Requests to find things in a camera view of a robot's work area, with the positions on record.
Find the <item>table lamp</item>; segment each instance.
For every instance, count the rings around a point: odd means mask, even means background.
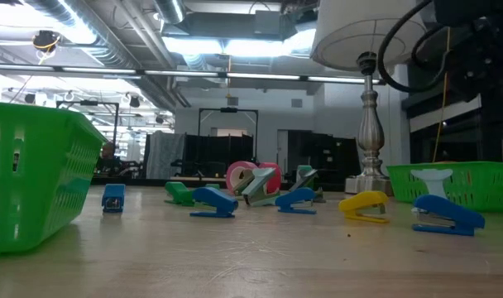
[[[415,5],[415,0],[321,0],[312,59],[336,70],[361,71],[365,78],[362,124],[358,133],[358,146],[364,153],[363,171],[359,176],[347,178],[346,193],[379,190],[393,195],[379,159],[384,131],[376,113],[378,93],[372,83],[375,53],[388,31]],[[420,15],[406,22],[387,48],[386,66],[410,57],[415,42],[425,32]]]

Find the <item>yellow stapler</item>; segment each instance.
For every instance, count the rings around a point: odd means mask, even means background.
[[[380,191],[364,191],[338,204],[338,209],[345,213],[346,219],[364,220],[372,223],[389,223],[387,219],[366,216],[368,214],[385,214],[384,204],[388,201],[386,194]]]

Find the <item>pink tape roll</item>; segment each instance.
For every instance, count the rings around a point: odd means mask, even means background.
[[[268,183],[266,183],[266,190],[268,194],[275,193],[280,190],[281,188],[281,177],[283,176],[283,173],[281,172],[281,168],[275,163],[275,162],[262,162],[259,165],[259,168],[264,169],[264,168],[273,168],[275,169],[275,175],[268,180]]]
[[[233,187],[237,185],[241,178],[240,175],[245,169],[256,169],[257,166],[248,161],[237,161],[231,164],[226,173],[226,186],[231,193],[233,193]]]

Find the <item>person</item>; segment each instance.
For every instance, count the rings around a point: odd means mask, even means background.
[[[97,160],[95,166],[97,174],[113,176],[119,173],[122,169],[122,163],[119,157],[114,155],[115,146],[112,142],[107,142],[101,149],[101,156]]]

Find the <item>green plastic basket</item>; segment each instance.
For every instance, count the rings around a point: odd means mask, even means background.
[[[474,161],[417,164],[387,167],[397,200],[412,203],[428,194],[425,183],[411,175],[411,170],[452,169],[443,182],[449,200],[476,211],[503,211],[503,163]]]
[[[105,140],[80,113],[0,103],[0,252],[31,249],[80,214]]]

